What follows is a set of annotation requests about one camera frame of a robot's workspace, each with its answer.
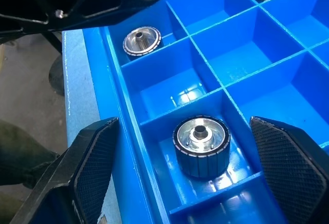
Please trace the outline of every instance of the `compartment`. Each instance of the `compartment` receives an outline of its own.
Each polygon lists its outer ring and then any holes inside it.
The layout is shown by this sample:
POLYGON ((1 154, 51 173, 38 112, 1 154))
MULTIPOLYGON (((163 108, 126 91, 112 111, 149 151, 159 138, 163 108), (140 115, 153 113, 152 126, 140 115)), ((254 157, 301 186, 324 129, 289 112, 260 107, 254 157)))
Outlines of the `compartment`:
POLYGON ((329 141, 329 71, 299 54, 227 88, 246 117, 261 116, 305 130, 317 144, 329 141))
POLYGON ((220 88, 190 39, 145 55, 122 72, 139 122, 220 88))
POLYGON ((312 51, 327 65, 329 65, 329 42, 323 43, 313 48, 312 51))
POLYGON ((224 85, 302 49, 259 8, 202 31, 193 39, 224 85))
POLYGON ((250 0, 168 0, 168 2, 190 34, 254 5, 250 0))
POLYGON ((328 0, 271 0, 262 6, 306 47, 329 38, 328 0))
POLYGON ((141 125, 162 199, 168 210, 192 204, 246 179, 260 170, 259 158, 251 131, 222 89, 196 102, 141 125), (211 180, 186 176, 177 163, 172 134, 184 119, 208 115, 222 119, 231 132, 230 162, 227 170, 211 180))
POLYGON ((137 59, 137 57, 127 55, 124 52, 122 45, 123 40, 132 30, 142 26, 152 26, 157 28, 162 36, 162 46, 172 44, 186 37, 185 31, 175 15, 172 13, 166 2, 161 0, 127 20, 108 27, 113 42, 113 48, 120 65, 124 65, 137 59))
POLYGON ((246 185, 241 191, 232 189, 215 201, 208 201, 199 208, 176 213, 172 223, 287 223, 272 193, 262 178, 246 185))

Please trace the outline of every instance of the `textured grip pad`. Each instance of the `textured grip pad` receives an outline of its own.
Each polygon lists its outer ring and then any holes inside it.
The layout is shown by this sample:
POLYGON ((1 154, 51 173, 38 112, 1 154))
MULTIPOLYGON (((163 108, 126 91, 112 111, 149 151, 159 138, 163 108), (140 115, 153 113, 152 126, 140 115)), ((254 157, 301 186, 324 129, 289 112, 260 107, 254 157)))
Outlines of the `textured grip pad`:
POLYGON ((75 178, 75 192, 87 223, 96 223, 111 179, 119 122, 108 121, 95 138, 75 178))
POLYGON ((266 182, 289 223, 323 223, 328 203, 327 154, 303 130, 251 117, 266 182))

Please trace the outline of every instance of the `blue plastic bin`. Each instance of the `blue plastic bin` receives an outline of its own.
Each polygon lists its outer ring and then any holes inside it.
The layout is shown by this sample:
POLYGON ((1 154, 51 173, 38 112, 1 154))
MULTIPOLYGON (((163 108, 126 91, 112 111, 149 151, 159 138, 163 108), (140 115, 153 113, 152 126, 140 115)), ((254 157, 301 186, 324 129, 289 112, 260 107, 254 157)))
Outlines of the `blue plastic bin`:
POLYGON ((161 0, 84 30, 100 117, 122 124, 113 174, 124 223, 286 223, 248 121, 300 127, 329 151, 328 1, 161 0), (122 42, 141 26, 157 28, 163 46, 133 60, 122 42), (232 134, 230 164, 212 180, 187 177, 175 156, 174 128, 196 115, 232 134))

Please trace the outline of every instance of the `screw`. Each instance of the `screw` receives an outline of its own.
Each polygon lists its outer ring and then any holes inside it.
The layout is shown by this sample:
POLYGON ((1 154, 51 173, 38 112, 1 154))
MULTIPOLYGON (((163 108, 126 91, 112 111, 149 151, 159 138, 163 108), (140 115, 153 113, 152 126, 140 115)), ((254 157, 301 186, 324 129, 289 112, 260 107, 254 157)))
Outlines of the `screw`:
POLYGON ((64 17, 64 11, 63 10, 56 10, 55 11, 55 16, 58 18, 63 18, 64 17))

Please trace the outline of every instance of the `rubber roller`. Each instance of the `rubber roller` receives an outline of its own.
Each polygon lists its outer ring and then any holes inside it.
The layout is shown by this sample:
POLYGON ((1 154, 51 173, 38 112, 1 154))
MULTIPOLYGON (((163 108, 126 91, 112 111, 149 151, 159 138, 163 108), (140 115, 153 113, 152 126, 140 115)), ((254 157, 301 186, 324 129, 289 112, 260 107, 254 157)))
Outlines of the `rubber roller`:
POLYGON ((226 170, 230 141, 230 132, 223 121, 208 116, 184 120, 173 133, 180 169, 197 178, 215 178, 226 170))

